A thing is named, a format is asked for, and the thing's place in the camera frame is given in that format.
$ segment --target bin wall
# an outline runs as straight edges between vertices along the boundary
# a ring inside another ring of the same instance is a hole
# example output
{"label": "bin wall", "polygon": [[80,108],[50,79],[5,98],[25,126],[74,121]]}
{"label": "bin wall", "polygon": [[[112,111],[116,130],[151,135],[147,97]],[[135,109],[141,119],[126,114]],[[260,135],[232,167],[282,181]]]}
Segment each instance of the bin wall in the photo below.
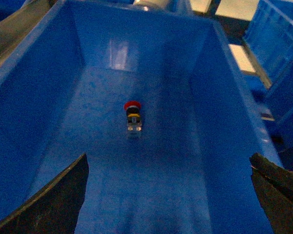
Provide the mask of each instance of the bin wall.
{"label": "bin wall", "polygon": [[69,9],[59,6],[0,68],[0,219],[24,201],[61,100],[82,66]]}
{"label": "bin wall", "polygon": [[[208,38],[200,55],[204,59],[197,62],[191,83],[197,116],[203,120],[199,126],[204,142],[200,143],[205,152],[213,233],[273,233],[253,192],[249,156],[263,151],[270,160],[281,163],[270,148],[269,137],[263,134],[258,138],[254,131],[252,121],[256,121],[256,131],[265,132],[266,128],[258,116],[248,113],[254,102],[232,55],[223,52],[228,45],[220,43],[215,33]],[[258,141],[267,148],[260,148]]]}

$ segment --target blue storage crate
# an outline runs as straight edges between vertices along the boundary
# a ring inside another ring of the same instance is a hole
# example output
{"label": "blue storage crate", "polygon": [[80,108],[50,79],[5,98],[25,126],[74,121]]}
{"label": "blue storage crate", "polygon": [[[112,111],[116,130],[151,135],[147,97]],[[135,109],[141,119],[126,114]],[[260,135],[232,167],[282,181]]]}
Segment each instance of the blue storage crate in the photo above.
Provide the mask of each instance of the blue storage crate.
{"label": "blue storage crate", "polygon": [[82,152],[75,233],[272,234],[249,157],[281,162],[215,21],[58,1],[0,68],[0,219]]}
{"label": "blue storage crate", "polygon": [[244,40],[276,82],[293,56],[293,2],[260,0]]}
{"label": "blue storage crate", "polygon": [[285,115],[293,108],[293,58],[278,81],[267,91],[265,102],[277,122],[286,121]]}

